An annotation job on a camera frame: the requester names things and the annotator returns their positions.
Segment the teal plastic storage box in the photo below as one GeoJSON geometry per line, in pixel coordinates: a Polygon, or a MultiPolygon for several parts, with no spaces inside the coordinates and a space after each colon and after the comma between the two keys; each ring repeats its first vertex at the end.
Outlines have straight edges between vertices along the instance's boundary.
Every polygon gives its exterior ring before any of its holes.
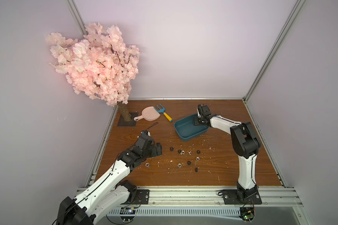
{"type": "Polygon", "coordinates": [[[195,126],[194,119],[197,117],[197,114],[192,114],[174,123],[174,129],[181,141],[187,142],[206,133],[206,131],[209,129],[208,126],[204,125],[195,126]]]}

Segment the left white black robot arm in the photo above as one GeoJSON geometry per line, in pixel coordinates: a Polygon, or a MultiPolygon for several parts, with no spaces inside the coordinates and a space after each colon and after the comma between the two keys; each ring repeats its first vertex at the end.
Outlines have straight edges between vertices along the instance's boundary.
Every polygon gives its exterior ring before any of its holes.
{"type": "Polygon", "coordinates": [[[119,153],[113,165],[90,187],[59,206],[55,225],[95,225],[121,204],[132,204],[137,186],[126,177],[147,158],[162,155],[162,145],[145,130],[136,142],[119,153]]]}

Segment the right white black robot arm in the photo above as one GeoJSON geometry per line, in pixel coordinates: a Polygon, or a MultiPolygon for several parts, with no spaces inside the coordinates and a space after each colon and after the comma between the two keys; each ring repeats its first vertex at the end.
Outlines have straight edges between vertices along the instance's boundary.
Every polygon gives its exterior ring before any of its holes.
{"type": "Polygon", "coordinates": [[[255,164],[261,143],[253,125],[250,122],[237,122],[212,114],[207,105],[197,106],[194,125],[205,125],[231,135],[232,147],[239,161],[237,200],[245,204],[262,204],[255,179],[255,164]]]}

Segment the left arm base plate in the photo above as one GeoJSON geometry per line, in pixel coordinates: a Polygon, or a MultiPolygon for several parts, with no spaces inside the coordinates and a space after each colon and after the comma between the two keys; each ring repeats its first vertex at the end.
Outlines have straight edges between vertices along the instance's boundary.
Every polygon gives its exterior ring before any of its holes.
{"type": "Polygon", "coordinates": [[[139,189],[136,191],[133,191],[129,194],[129,197],[127,201],[122,203],[122,205],[126,204],[134,204],[134,205],[140,205],[140,204],[148,204],[150,197],[150,190],[149,189],[139,189]]]}

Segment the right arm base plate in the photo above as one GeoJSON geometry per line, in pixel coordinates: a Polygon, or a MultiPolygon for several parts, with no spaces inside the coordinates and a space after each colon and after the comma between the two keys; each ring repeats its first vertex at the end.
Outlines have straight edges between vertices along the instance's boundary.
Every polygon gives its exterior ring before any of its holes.
{"type": "Polygon", "coordinates": [[[260,205],[262,199],[257,189],[225,189],[218,192],[218,195],[224,200],[224,204],[247,204],[260,205]]]}

